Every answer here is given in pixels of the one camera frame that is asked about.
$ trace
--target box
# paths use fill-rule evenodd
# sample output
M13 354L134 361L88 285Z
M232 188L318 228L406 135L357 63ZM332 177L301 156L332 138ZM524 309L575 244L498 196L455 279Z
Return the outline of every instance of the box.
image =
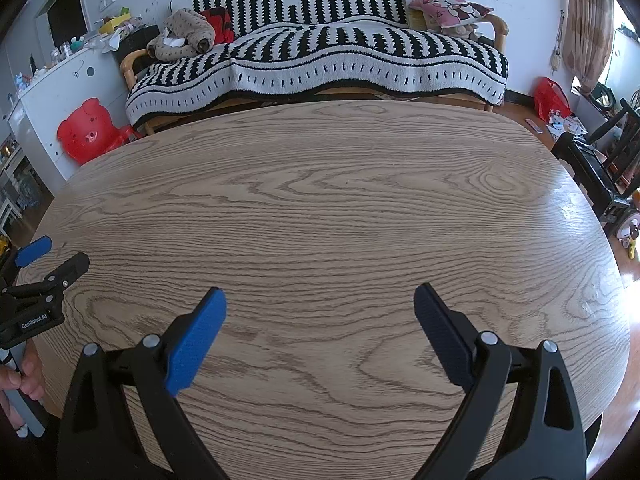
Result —
M100 32L100 34L113 34L118 28L118 25L130 19L131 19L130 12L127 12L122 16L118 16L117 18L111 18L107 23L105 23L102 27L98 29L98 32Z

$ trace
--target yellow toy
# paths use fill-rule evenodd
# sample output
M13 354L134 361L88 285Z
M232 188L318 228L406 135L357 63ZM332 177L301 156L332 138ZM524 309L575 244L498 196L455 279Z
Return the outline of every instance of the yellow toy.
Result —
M627 254L631 260L636 259L636 242L638 241L639 235L640 231L638 230L638 226L634 225L629 234L629 247L626 248Z
M0 254L4 253L4 250L11 247L11 240L4 235L0 235Z

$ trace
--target silver screw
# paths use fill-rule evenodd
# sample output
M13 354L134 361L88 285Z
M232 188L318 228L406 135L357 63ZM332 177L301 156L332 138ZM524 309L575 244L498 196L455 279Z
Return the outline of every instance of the silver screw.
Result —
M495 345L498 344L498 336L493 332L482 332L480 334L480 339L484 344L487 345Z
M82 353L87 356L95 355L97 351L98 345L96 343L87 343L82 349Z
M558 351L558 345L551 341L551 339L547 339L543 342L542 346L547 352L551 352L552 354L555 354Z
M160 344L160 336L156 334L145 335L142 344L147 348L155 348Z

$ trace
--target pink pillow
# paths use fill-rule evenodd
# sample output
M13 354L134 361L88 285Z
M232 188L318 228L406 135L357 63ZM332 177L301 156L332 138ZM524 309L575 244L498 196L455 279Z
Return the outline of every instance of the pink pillow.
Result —
M475 23L493 10L467 0L414 0L409 7L421 10L427 23L428 16L433 16L442 28Z

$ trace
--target bottle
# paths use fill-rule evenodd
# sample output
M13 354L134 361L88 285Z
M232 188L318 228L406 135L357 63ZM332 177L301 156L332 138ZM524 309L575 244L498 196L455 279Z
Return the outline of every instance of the bottle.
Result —
M65 41L65 43L62 44L60 52L64 55L63 59L71 57L71 45L69 45L68 41Z
M54 47L54 49L51 51L51 62L54 66L56 66L60 61L60 51L57 47Z

